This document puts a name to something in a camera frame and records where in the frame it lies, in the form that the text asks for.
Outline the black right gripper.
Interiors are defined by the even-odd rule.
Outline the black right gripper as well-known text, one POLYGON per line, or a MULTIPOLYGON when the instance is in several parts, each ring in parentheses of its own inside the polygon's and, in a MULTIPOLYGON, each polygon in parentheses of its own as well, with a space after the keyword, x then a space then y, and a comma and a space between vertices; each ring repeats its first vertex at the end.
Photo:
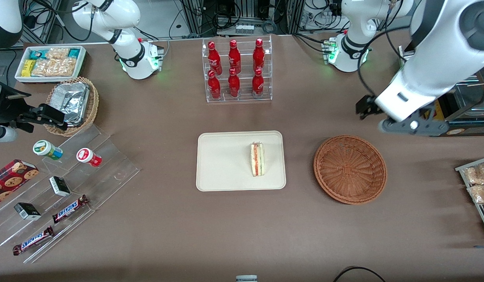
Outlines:
POLYGON ((48 104, 30 107, 25 98, 31 94, 16 90, 0 81, 0 124, 9 123, 9 127, 27 133, 34 132, 34 124, 68 129, 65 114, 48 104), (21 122, 13 121, 21 115, 21 122))

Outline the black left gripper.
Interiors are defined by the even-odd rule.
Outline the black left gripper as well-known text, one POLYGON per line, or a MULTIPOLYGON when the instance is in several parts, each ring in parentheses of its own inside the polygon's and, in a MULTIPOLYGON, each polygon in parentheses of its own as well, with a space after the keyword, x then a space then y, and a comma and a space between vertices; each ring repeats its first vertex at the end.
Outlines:
POLYGON ((356 114, 361 114, 361 120, 368 116, 383 114, 383 110, 375 103, 377 96, 363 96, 356 103, 356 114))

